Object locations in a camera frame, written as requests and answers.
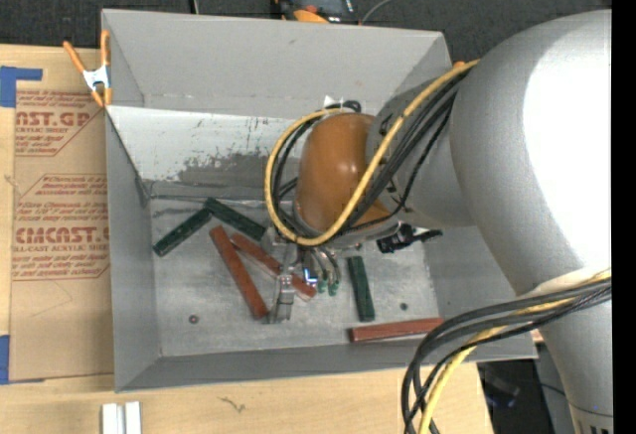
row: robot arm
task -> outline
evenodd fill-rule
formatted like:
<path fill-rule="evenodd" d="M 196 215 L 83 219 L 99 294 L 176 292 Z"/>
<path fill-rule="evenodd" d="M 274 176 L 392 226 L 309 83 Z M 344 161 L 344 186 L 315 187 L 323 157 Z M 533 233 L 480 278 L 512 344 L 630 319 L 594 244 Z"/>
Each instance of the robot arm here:
<path fill-rule="evenodd" d="M 382 152 L 370 201 L 321 244 L 346 247 L 405 223 L 474 224 L 518 295 L 608 269 L 610 51 L 611 11 L 598 11 L 534 27 L 456 70 Z M 308 241 L 338 223 L 422 88 L 394 97 L 373 121 L 351 114 L 338 129 L 337 116 L 316 123 L 290 222 Z M 393 169 L 379 182 L 383 166 Z M 613 432 L 611 302 L 542 333 L 577 432 Z"/>

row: black electronic device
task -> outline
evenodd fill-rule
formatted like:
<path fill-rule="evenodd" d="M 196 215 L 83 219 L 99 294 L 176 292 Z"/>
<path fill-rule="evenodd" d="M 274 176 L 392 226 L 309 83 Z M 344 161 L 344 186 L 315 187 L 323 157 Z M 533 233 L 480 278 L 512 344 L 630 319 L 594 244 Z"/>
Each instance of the black electronic device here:
<path fill-rule="evenodd" d="M 351 0 L 271 0 L 273 12 L 287 21 L 359 24 Z"/>

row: cardboard box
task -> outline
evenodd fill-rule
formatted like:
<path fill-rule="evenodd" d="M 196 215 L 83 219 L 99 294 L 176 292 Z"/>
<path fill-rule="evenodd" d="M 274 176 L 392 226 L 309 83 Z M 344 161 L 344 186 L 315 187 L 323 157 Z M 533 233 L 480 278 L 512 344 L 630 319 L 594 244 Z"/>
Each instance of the cardboard box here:
<path fill-rule="evenodd" d="M 95 51 L 79 53 L 97 66 Z M 18 81 L 12 125 L 3 126 L 15 122 L 3 185 L 15 199 L 9 378 L 111 372 L 104 112 L 62 48 L 3 46 L 0 65 L 43 74 Z"/>

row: yellow cable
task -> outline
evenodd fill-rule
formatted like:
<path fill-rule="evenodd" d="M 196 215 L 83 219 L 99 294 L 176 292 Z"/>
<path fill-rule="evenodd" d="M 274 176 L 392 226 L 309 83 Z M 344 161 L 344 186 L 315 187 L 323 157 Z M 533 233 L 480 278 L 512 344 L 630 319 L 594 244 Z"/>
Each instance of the yellow cable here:
<path fill-rule="evenodd" d="M 590 279 L 580 282 L 576 287 L 583 286 L 585 284 L 591 284 L 594 282 L 599 282 L 601 280 L 611 277 L 611 275 L 612 275 L 611 270 L 605 270 L 605 271 L 599 272 L 595 274 L 594 276 L 592 276 Z M 526 309 L 520 309 L 516 311 L 516 314 L 530 314 L 533 312 L 542 312 L 542 311 L 552 309 L 553 307 L 557 307 L 558 305 L 563 305 L 571 301 L 572 299 L 565 299 L 565 300 L 558 300 L 555 302 L 548 302 L 548 303 L 544 303 L 540 305 L 535 305 L 533 307 L 528 307 Z M 488 330 L 484 330 L 483 332 L 480 332 L 479 334 L 471 338 L 467 344 L 472 344 L 474 342 L 481 341 L 482 339 L 487 339 L 495 334 L 498 334 L 505 328 L 507 327 L 505 326 L 496 327 L 496 328 L 490 328 Z M 476 346 L 473 346 L 472 348 L 468 348 L 467 350 L 464 350 L 461 353 L 458 353 L 457 355 L 455 355 L 455 357 L 453 357 L 450 360 L 450 362 L 444 367 L 443 371 L 439 374 L 439 376 L 435 380 L 434 385 L 430 389 L 430 393 L 428 394 L 428 399 L 426 400 L 426 407 L 424 408 L 424 411 L 421 415 L 421 419 L 419 422 L 419 429 L 417 431 L 418 434 L 425 434 L 428 431 L 430 427 L 430 422 L 433 417 L 433 410 L 435 409 L 435 406 L 437 405 L 437 402 L 439 401 L 439 397 L 441 396 L 441 392 L 444 386 L 450 379 L 450 376 L 452 376 L 452 374 L 454 373 L 455 369 L 464 360 L 466 360 L 466 357 L 468 357 L 468 355 L 470 355 L 476 348 L 477 348 Z"/>
<path fill-rule="evenodd" d="M 387 132 L 387 135 L 385 136 L 385 138 L 380 143 L 380 146 L 378 147 L 378 151 L 376 152 L 376 154 L 372 158 L 371 162 L 369 163 L 369 166 L 367 166 L 367 170 L 365 171 L 362 179 L 360 180 L 360 183 L 358 184 L 358 187 L 354 191 L 354 194 L 349 199 L 349 202 L 347 203 L 347 205 L 345 206 L 343 211 L 340 213 L 340 216 L 331 225 L 331 227 L 329 227 L 325 232 L 323 232 L 322 234 L 320 234 L 318 236 L 312 237 L 312 238 L 307 238 L 305 236 L 301 236 L 299 234 L 294 233 L 290 229 L 288 229 L 287 226 L 283 223 L 283 221 L 276 214 L 276 211 L 275 211 L 274 205 L 273 205 L 273 199 L 271 197 L 271 175 L 272 175 L 272 172 L 273 172 L 274 163 L 276 161 L 278 153 L 280 152 L 280 149 L 282 148 L 282 146 L 284 144 L 285 139 L 287 139 L 287 136 L 289 136 L 300 125 L 302 125 L 306 121 L 310 121 L 312 119 L 316 119 L 318 117 L 321 117 L 322 115 L 325 114 L 325 111 L 323 110 L 323 111 L 317 111 L 317 112 L 311 113 L 311 114 L 309 114 L 309 115 L 307 115 L 307 116 L 305 116 L 303 118 L 300 118 L 296 122 L 294 122 L 283 133 L 283 135 L 280 136 L 280 138 L 278 139 L 278 141 L 274 145 L 274 148 L 272 149 L 271 154 L 269 155 L 269 159 L 267 160 L 267 167 L 265 169 L 265 185 L 264 185 L 264 189 L 265 189 L 265 204 L 267 206 L 267 211 L 269 212 L 269 216 L 270 216 L 272 222 L 278 228 L 278 230 L 283 234 L 283 236 L 285 236 L 287 239 L 293 241 L 294 243 L 297 243 L 297 244 L 303 245 L 303 246 L 321 245 L 322 243 L 324 243 L 327 240 L 329 240 L 332 236 L 334 236 L 336 234 L 336 232 L 338 232 L 340 230 L 340 228 L 344 225 L 344 223 L 347 221 L 347 218 L 349 217 L 349 215 L 356 208 L 356 205 L 358 204 L 358 202 L 362 198 L 362 196 L 363 196 L 367 186 L 369 185 L 369 182 L 371 181 L 374 173 L 378 169 L 378 165 L 380 164 L 380 162 L 384 158 L 385 153 L 387 152 L 387 149 L 389 148 L 389 145 L 393 141 L 393 139 L 396 136 L 396 134 L 398 133 L 398 131 L 403 126 L 403 124 L 406 121 L 406 119 L 409 118 L 412 115 L 412 113 L 426 100 L 427 97 L 429 97 L 432 93 L 434 93 L 443 84 L 445 84 L 449 80 L 453 79 L 454 77 L 462 74 L 463 72 L 468 71 L 473 66 L 475 66 L 477 63 L 478 63 L 478 60 L 475 60 L 474 62 L 469 62 L 469 63 L 464 64 L 464 65 L 456 65 L 456 66 L 454 66 L 452 70 L 450 70 L 449 72 L 445 73 L 444 75 L 441 75 L 440 77 L 438 77 L 426 89 L 424 89 L 416 98 L 413 99 L 413 101 L 406 107 L 406 109 L 402 112 L 402 114 L 396 119 L 394 124 L 389 129 L 389 132 Z"/>

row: blue tape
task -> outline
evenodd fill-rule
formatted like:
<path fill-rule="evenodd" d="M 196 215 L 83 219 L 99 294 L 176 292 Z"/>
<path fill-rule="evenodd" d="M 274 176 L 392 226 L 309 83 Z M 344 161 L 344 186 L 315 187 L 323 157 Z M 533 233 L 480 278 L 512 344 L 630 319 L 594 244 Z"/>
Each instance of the blue tape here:
<path fill-rule="evenodd" d="M 9 383 L 9 336 L 0 337 L 0 384 Z"/>
<path fill-rule="evenodd" d="M 16 106 L 18 80 L 42 80 L 42 69 L 0 67 L 0 107 Z"/>

